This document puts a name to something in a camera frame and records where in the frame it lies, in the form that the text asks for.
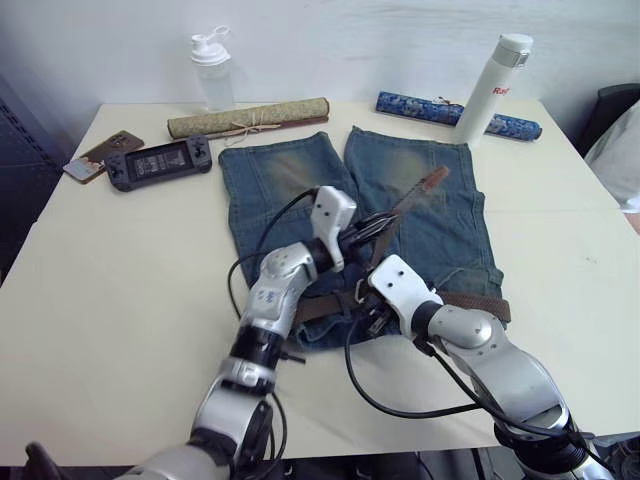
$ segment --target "white thermos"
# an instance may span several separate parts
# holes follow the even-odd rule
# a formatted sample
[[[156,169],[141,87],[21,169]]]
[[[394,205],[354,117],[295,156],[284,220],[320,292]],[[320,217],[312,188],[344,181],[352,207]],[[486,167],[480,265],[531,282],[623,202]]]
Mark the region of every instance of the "white thermos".
[[[496,113],[498,103],[509,93],[513,80],[529,58],[532,44],[533,38],[528,35],[500,35],[498,45],[458,120],[456,143],[474,145],[480,139]]]

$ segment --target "white wall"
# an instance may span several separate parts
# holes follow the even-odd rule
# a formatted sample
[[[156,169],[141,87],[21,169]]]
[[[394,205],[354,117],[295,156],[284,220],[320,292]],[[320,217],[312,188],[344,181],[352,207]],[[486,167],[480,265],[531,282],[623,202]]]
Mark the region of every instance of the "white wall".
[[[240,101],[464,98],[501,32],[534,37],[513,94],[570,137],[640,80],[637,0],[0,0],[0,68],[70,152],[100,103],[199,100],[189,36],[222,23]]]

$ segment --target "black cable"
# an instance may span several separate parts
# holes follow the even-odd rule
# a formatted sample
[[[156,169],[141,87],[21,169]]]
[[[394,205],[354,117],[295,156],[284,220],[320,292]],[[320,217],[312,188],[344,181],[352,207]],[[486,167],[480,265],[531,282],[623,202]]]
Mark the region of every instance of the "black cable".
[[[427,464],[424,463],[424,461],[420,457],[420,452],[416,452],[416,457],[418,458],[418,463],[420,464],[422,469],[427,473],[427,475],[429,475],[429,478],[431,480],[435,480],[436,477],[433,476],[433,473],[431,473],[431,470],[429,470],[429,467],[427,467]]]
[[[576,448],[584,448],[587,453],[589,454],[589,456],[593,459],[594,462],[596,462],[598,465],[600,465],[603,468],[606,468],[607,470],[609,470],[611,473],[616,473],[615,469],[609,465],[607,462],[605,462],[602,458],[600,458],[598,455],[596,455],[595,453],[593,453],[591,451],[590,448],[588,448],[588,446],[584,446],[584,445],[579,445],[577,443],[575,443],[573,440],[570,440],[571,444],[576,447]]]
[[[234,312],[236,312],[236,317],[238,317],[238,320],[240,320],[240,317],[242,317],[242,314],[240,313],[240,309],[238,308],[236,299],[233,296],[233,288],[231,287],[231,277],[233,276],[233,272],[235,271],[235,269],[238,268],[238,265],[240,265],[242,262],[249,260],[250,258],[257,257],[259,255],[264,255],[264,254],[265,254],[264,252],[257,252],[257,253],[251,253],[249,255],[245,255],[244,257],[241,257],[235,262],[233,262],[233,265],[231,265],[231,267],[229,268],[229,271],[227,272],[227,293],[229,294],[229,300],[231,300],[231,305],[233,306]]]
[[[276,436],[273,434],[273,426],[269,427],[269,460],[276,456]]]
[[[469,405],[461,405],[459,407],[444,408],[442,410],[432,410],[430,412],[403,412],[401,410],[394,410],[392,408],[386,407],[385,405],[382,405],[381,403],[378,403],[371,396],[369,396],[367,392],[365,392],[365,390],[360,385],[360,382],[358,382],[358,379],[356,378],[355,373],[353,372],[353,365],[351,363],[351,337],[353,335],[353,332],[355,331],[357,323],[358,323],[357,320],[353,321],[351,328],[349,329],[349,333],[347,334],[347,338],[345,339],[344,361],[347,364],[347,373],[349,374],[349,379],[351,379],[351,383],[353,384],[357,392],[360,394],[360,396],[373,408],[383,413],[386,413],[387,415],[391,415],[393,417],[410,418],[410,419],[438,418],[438,417],[444,417],[447,415],[454,415],[456,413],[468,412],[470,410],[476,410],[480,408],[479,405],[469,404]]]
[[[490,403],[486,402],[485,400],[481,399],[480,397],[478,397],[475,392],[473,390],[471,390],[466,383],[464,383],[464,381],[460,378],[460,376],[453,370],[453,368],[451,368],[451,366],[444,360],[444,358],[442,358],[438,352],[435,351],[435,349],[429,353],[431,356],[435,357],[435,359],[438,361],[438,363],[440,363],[440,365],[446,370],[446,372],[449,374],[449,376],[453,379],[454,382],[456,382],[456,384],[462,389],[462,391],[471,399],[473,400],[476,404],[478,404],[480,407],[482,407],[483,410],[485,410],[487,413],[489,413],[490,415],[492,415],[493,417],[501,420],[502,422],[504,422],[507,425],[510,425],[512,427],[515,427],[519,430],[523,430],[525,432],[529,432],[529,433],[534,433],[536,435],[542,435],[542,436],[547,436],[547,437],[555,437],[555,438],[560,438],[560,437],[564,437],[569,435],[570,433],[579,433],[579,432],[567,432],[564,430],[551,430],[549,428],[540,428],[540,427],[534,427],[531,425],[527,425],[525,423],[522,422],[518,422],[517,420],[514,420],[510,417],[508,417],[507,415],[505,415],[504,413],[502,413],[500,410],[498,410],[497,408],[494,408],[493,405],[491,405]],[[601,458],[599,458],[596,454],[594,454],[591,449],[588,448],[588,446],[586,445],[580,445],[577,442],[575,442],[571,436],[568,437],[569,438],[569,442],[571,442],[571,444],[576,447],[576,448],[582,448],[585,449],[587,451],[587,453],[589,454],[589,456],[595,461],[597,462],[599,465],[601,465],[602,467],[606,468],[607,470],[609,470],[612,473],[615,473],[615,471],[613,470],[613,468],[608,465],[604,460],[602,460]]]
[[[271,392],[271,396],[273,400],[276,402],[276,407],[278,407],[278,411],[280,412],[280,419],[282,420],[282,441],[280,442],[280,448],[278,449],[278,453],[273,459],[273,462],[269,467],[261,473],[256,473],[252,475],[248,475],[243,477],[243,480],[262,480],[267,478],[269,474],[278,466],[278,461],[282,459],[284,455],[284,449],[287,447],[287,417],[284,414],[284,408],[282,407],[282,403],[280,403],[280,399],[276,395],[275,392]]]
[[[260,236],[260,240],[258,240],[258,245],[256,246],[256,251],[257,252],[259,252],[262,249],[262,246],[264,245],[264,242],[267,239],[267,235],[269,235],[269,232],[271,231],[273,226],[276,224],[276,222],[278,220],[280,220],[280,217],[282,217],[282,215],[287,213],[287,210],[289,210],[291,207],[293,207],[296,203],[298,203],[303,198],[315,195],[317,190],[318,190],[317,188],[310,188],[309,190],[305,190],[301,194],[295,196],[293,198],[293,200],[291,200],[289,203],[287,203],[284,207],[282,207],[278,211],[278,213],[276,213],[274,215],[274,217],[269,221],[269,223],[265,227],[264,231],[262,232],[262,235]],[[253,263],[253,268],[251,269],[253,276],[255,276],[255,274],[256,274],[256,267],[257,266],[258,266],[258,262],[256,261],[256,262]]]
[[[435,349],[433,349],[433,351],[430,352],[429,355],[433,356],[438,361],[438,363],[440,363],[440,365],[447,371],[449,376],[453,379],[454,382],[456,382],[458,387],[462,389],[462,391],[467,395],[467,397],[473,400],[474,403],[479,405],[483,410],[485,410],[492,416],[496,417],[497,419],[501,420],[502,422],[506,423],[507,425],[511,425],[512,427],[518,428],[525,432],[534,433],[536,435],[542,435],[546,437],[559,438],[559,437],[564,437],[568,433],[563,430],[551,430],[549,428],[534,427],[522,422],[518,422],[517,420],[513,420],[512,418],[509,418],[500,410],[498,410],[493,405],[491,405],[489,402],[486,402],[485,400],[478,397],[475,394],[475,392],[471,390],[466,383],[464,383],[464,381],[453,370],[453,368],[451,368],[451,366],[444,360],[444,358],[442,358],[438,354],[438,352],[435,351]]]
[[[487,480],[484,475],[484,469],[482,468],[482,460],[480,460],[480,452],[477,448],[471,449],[471,456],[473,457],[473,464],[476,467],[476,473],[478,474],[478,480]]]

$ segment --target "white cloth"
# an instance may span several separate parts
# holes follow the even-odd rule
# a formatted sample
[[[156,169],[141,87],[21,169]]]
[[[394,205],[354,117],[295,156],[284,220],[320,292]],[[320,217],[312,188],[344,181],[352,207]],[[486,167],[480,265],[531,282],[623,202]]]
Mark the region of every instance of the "white cloth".
[[[640,212],[640,101],[609,127],[584,159],[623,212]]]

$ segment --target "faded denim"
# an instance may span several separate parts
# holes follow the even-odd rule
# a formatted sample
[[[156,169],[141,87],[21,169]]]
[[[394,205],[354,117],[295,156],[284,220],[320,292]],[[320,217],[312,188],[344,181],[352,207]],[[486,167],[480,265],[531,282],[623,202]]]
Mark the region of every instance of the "faded denim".
[[[229,192],[229,226],[238,255],[254,252],[269,220],[295,195],[317,185],[333,185],[358,203],[356,218],[390,209],[420,178],[436,166],[449,167],[449,176],[429,198],[409,212],[389,253],[399,254],[425,281],[441,290],[501,296],[502,272],[494,265],[483,219],[484,195],[476,190],[471,154],[466,146],[406,140],[353,130],[343,164],[326,133],[274,145],[229,148],[219,156]],[[267,237],[264,251],[311,238],[311,202],[304,200],[286,213]],[[249,284],[256,276],[252,262],[243,265]],[[356,265],[344,272],[327,272],[307,296],[353,289],[363,272]],[[292,332],[304,349],[339,347],[352,315],[307,322]],[[366,340],[368,324],[354,335]],[[383,334],[398,333],[390,322]]]

